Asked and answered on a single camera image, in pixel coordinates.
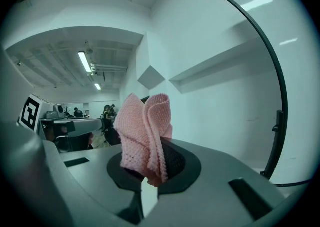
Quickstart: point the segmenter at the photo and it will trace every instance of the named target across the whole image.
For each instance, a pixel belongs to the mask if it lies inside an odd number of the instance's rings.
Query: pink knitted cloth
[[[144,104],[135,94],[125,100],[114,122],[122,143],[121,167],[139,172],[153,186],[168,180],[160,137],[171,138],[170,100],[166,94]]]

